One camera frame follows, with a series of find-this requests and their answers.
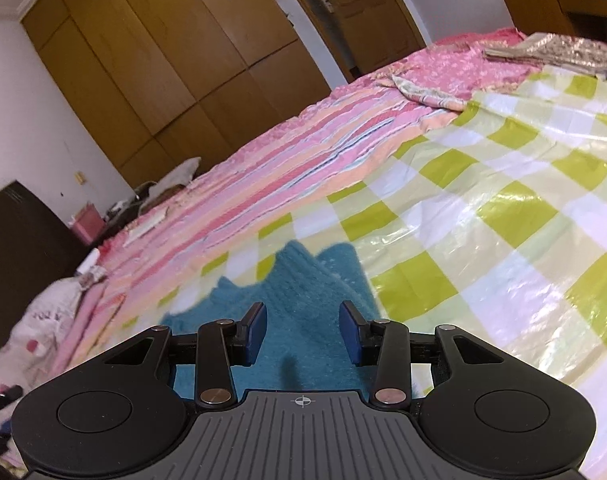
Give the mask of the brown wooden wardrobe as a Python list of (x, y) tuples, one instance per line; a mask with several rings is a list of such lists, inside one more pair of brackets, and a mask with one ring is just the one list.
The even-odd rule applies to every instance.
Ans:
[(131, 185), (212, 168), (329, 92), (274, 0), (38, 0), (23, 24)]

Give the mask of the pink box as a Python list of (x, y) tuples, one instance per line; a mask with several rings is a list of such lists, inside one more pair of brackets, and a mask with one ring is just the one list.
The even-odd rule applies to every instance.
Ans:
[(98, 239), (105, 226), (102, 214), (92, 203), (86, 203), (69, 222), (69, 229), (86, 246), (92, 245)]

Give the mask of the brown wooden door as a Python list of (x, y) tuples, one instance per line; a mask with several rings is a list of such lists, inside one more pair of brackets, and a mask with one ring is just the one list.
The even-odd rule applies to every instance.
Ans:
[(426, 47), (403, 0), (297, 0), (348, 81)]

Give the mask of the pink striped bed cover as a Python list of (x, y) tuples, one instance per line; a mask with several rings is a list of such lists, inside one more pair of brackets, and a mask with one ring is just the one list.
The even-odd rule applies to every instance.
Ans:
[(290, 211), (363, 180), (404, 142), (453, 121), (452, 110), (406, 98), (396, 78), (461, 100), (504, 91), (532, 71), (490, 61), (489, 47), (523, 39), (515, 28), (445, 38), (335, 89), (240, 148), (100, 246), (102, 282), (92, 286), (55, 353), (51, 375), (84, 359), (110, 328), (164, 306), (204, 272), (244, 268), (230, 248), (266, 234)]

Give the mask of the floral folded cloth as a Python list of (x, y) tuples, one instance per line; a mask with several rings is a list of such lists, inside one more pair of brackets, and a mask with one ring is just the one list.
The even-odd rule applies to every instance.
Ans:
[(438, 89), (419, 86), (409, 79), (392, 75), (391, 80), (395, 87), (408, 100), (424, 106), (442, 108), (443, 110), (451, 110), (451, 112), (461, 113), (463, 110), (465, 110), (467, 105), (466, 100), (460, 99), (457, 96), (453, 96), (452, 94)]

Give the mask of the white pillow pink pattern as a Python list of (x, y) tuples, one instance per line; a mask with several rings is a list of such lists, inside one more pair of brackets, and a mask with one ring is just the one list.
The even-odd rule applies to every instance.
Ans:
[(31, 301), (0, 350), (0, 393), (28, 392), (65, 369), (105, 286), (91, 274), (63, 278)]

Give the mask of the teal knitted sweater white flowers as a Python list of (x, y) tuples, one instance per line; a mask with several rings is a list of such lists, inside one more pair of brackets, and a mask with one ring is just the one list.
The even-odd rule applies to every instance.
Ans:
[(292, 240), (276, 253), (260, 282), (235, 285), (220, 278), (198, 304), (167, 313), (162, 324), (190, 334), (219, 318), (239, 320), (255, 302), (267, 307), (267, 333), (256, 363), (234, 366), (236, 392), (253, 390), (359, 390), (369, 394), (372, 367), (351, 364), (338, 327), (340, 304), (351, 301), (368, 320), (379, 312), (352, 245), (340, 243), (312, 255)]

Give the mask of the green white checkered plastic sheet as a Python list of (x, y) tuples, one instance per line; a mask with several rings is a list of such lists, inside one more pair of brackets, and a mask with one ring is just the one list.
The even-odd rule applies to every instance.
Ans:
[(607, 81), (548, 67), (511, 94), (477, 93), (448, 127), (232, 246), (244, 268), (184, 281), (113, 341), (220, 278), (260, 282), (292, 240), (312, 255), (352, 245), (379, 316), (460, 326), (578, 389), (597, 418), (582, 471), (607, 479)]

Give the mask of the dark wooden headboard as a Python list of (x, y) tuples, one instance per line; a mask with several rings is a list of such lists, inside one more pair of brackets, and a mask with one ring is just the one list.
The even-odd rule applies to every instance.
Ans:
[(0, 349), (31, 300), (71, 276), (88, 254), (78, 237), (20, 182), (0, 191)]

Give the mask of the beige patterned folded cloth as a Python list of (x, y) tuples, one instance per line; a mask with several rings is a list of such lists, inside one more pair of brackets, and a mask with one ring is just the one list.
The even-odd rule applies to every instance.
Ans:
[(491, 47), (487, 58), (546, 64), (607, 80), (607, 44), (597, 40), (536, 32), (512, 47)]

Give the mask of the white cloth on nightstand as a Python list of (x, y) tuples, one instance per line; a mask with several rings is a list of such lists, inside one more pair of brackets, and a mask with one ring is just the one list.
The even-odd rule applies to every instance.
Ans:
[(200, 168), (200, 157), (185, 159), (176, 168), (172, 169), (169, 174), (162, 177), (148, 190), (148, 197), (152, 200), (162, 193), (165, 193), (169, 188), (174, 188), (177, 185), (186, 186), (194, 179), (194, 174)]

